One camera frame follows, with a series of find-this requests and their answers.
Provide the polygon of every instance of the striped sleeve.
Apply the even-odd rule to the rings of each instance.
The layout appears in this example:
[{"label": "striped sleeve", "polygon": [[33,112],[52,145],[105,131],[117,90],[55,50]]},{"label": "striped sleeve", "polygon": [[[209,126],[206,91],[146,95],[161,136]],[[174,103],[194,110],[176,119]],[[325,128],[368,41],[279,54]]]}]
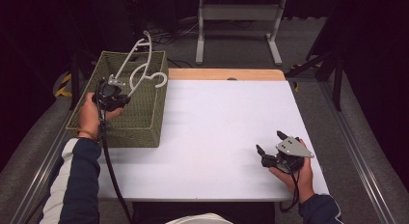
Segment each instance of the striped sleeve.
[{"label": "striped sleeve", "polygon": [[64,145],[42,210],[43,223],[97,223],[101,148],[88,138]]}]

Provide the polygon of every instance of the hand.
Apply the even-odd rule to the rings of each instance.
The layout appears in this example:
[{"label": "hand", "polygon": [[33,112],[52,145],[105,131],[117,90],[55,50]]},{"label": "hand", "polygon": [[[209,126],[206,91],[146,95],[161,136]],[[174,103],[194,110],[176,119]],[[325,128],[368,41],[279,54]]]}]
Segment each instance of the hand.
[{"label": "hand", "polygon": [[[302,139],[300,139],[300,143],[306,147]],[[280,169],[274,167],[269,168],[269,170],[272,174],[274,174],[274,176],[276,176],[278,179],[280,179],[283,183],[286,184],[286,188],[291,193],[294,193],[295,184],[290,174],[284,173]],[[311,160],[308,157],[304,158],[304,166],[300,169],[300,171],[294,174],[295,179],[298,178],[298,174],[299,174],[298,189],[300,192],[299,193],[300,203],[304,203],[314,195],[313,169],[311,168]]]},{"label": "hand", "polygon": [[[78,121],[80,129],[78,137],[87,137],[96,140],[98,137],[98,126],[100,121],[98,117],[98,109],[96,108],[95,103],[93,103],[93,95],[94,93],[88,93],[85,97],[85,102],[81,107]],[[112,112],[106,112],[106,119],[111,121],[120,116],[122,112],[123,108],[118,108]]]}]

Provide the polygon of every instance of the black sleeve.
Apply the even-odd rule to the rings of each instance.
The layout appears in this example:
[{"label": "black sleeve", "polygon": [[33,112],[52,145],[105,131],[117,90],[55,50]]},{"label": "black sleeve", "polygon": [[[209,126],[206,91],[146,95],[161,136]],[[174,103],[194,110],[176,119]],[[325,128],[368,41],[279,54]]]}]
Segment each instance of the black sleeve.
[{"label": "black sleeve", "polygon": [[51,175],[40,223],[98,223],[100,155],[91,139],[67,141]]},{"label": "black sleeve", "polygon": [[299,205],[298,212],[305,224],[342,223],[340,207],[330,195],[315,194]]}]

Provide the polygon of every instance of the white table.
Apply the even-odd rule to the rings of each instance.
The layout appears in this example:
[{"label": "white table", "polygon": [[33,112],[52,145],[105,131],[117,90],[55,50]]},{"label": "white table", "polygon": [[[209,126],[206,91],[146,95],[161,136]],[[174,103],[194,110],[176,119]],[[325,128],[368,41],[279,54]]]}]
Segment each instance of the white table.
[{"label": "white table", "polygon": [[[275,154],[277,130],[314,149],[287,81],[169,80],[160,146],[110,149],[128,201],[290,200],[285,185],[260,164],[256,144]],[[116,198],[105,158],[100,198]],[[314,190],[328,193],[318,160]]]}]

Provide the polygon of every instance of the metal frame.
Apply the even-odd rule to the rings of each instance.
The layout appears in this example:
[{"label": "metal frame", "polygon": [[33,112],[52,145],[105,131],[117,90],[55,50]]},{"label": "metal frame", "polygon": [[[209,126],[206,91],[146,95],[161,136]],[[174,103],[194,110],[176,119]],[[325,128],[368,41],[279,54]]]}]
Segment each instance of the metal frame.
[{"label": "metal frame", "polygon": [[276,66],[281,66],[279,50],[276,45],[277,32],[284,12],[286,0],[281,0],[278,5],[215,5],[204,4],[204,0],[199,1],[199,36],[196,48],[196,64],[204,62],[205,49],[205,20],[268,20],[273,21],[274,26],[271,33],[266,34],[271,55]]},{"label": "metal frame", "polygon": [[56,138],[54,139],[53,144],[51,145],[44,161],[37,171],[36,176],[33,178],[30,187],[27,189],[27,192],[24,195],[24,198],[18,206],[10,223],[25,223],[35,202],[39,200],[41,191],[44,188],[45,183],[48,181],[51,170],[58,158],[58,153],[61,149],[60,147],[63,144],[64,140],[68,138],[68,134],[66,132],[66,124],[71,114],[72,111],[69,110],[64,119],[63,125],[61,126]]},{"label": "metal frame", "polygon": [[374,177],[372,170],[368,166],[367,162],[365,161],[364,157],[359,150],[359,146],[356,143],[351,129],[346,122],[345,118],[343,117],[342,113],[338,110],[338,108],[332,102],[332,93],[331,88],[326,82],[318,82],[319,88],[321,89],[322,94],[324,95],[325,99],[328,102],[328,105],[331,107],[334,117],[336,118],[338,124],[340,125],[340,129],[342,131],[344,140],[346,142],[347,150],[352,158],[352,161],[355,164],[355,168],[358,171],[359,176],[361,177],[362,183],[368,193],[368,196],[375,208],[376,213],[378,214],[379,220],[381,223],[389,224],[389,223],[396,223],[391,211],[386,204],[383,195],[379,189],[378,182]]}]

